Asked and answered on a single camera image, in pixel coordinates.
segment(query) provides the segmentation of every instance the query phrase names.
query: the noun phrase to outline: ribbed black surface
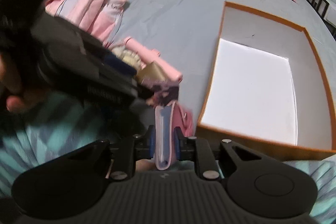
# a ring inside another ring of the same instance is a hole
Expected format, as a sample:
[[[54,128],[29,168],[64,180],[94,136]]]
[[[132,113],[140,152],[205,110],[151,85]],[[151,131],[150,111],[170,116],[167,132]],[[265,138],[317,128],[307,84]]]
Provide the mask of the ribbed black surface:
[[[193,171],[138,173],[132,180],[111,184],[94,207],[76,217],[23,217],[18,223],[316,224],[308,215],[287,220],[253,216],[233,203],[219,183],[203,181]]]

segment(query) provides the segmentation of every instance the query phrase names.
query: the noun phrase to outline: teal patterned fabric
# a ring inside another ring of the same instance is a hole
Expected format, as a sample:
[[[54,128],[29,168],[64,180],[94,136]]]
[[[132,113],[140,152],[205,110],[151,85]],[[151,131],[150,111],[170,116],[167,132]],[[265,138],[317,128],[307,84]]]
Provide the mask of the teal patterned fabric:
[[[80,148],[97,139],[117,141],[109,133],[99,109],[82,106],[61,93],[52,93],[24,115],[0,116],[0,197],[11,195],[11,185],[22,172]],[[336,166],[331,161],[290,161],[310,175],[318,187],[311,216],[321,224],[336,219]],[[193,168],[179,162],[172,170]]]

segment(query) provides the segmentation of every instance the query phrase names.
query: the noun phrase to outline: box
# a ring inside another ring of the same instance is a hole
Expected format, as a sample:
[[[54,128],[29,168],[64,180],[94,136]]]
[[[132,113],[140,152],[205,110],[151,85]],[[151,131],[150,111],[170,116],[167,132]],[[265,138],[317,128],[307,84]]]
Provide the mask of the box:
[[[225,2],[196,136],[232,139],[279,160],[335,154],[333,99],[307,30]]]

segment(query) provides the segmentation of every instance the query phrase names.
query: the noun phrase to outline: gray bed sheet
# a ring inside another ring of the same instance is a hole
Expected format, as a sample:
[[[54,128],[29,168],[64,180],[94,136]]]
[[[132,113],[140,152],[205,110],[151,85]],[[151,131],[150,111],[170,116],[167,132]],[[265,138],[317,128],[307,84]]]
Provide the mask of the gray bed sheet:
[[[179,99],[200,113],[213,60],[224,1],[128,0],[114,40],[134,37],[183,73]],[[309,31],[336,98],[336,42],[306,0],[228,0],[283,17]]]

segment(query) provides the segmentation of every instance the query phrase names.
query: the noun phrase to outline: pink tube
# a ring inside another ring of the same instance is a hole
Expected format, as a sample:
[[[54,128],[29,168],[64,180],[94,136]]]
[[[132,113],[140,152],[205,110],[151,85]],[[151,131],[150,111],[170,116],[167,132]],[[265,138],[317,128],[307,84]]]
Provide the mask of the pink tube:
[[[182,73],[160,58],[160,52],[157,50],[149,50],[131,37],[125,38],[124,43],[126,49],[137,53],[144,63],[150,64],[155,61],[165,71],[170,80],[182,81]]]

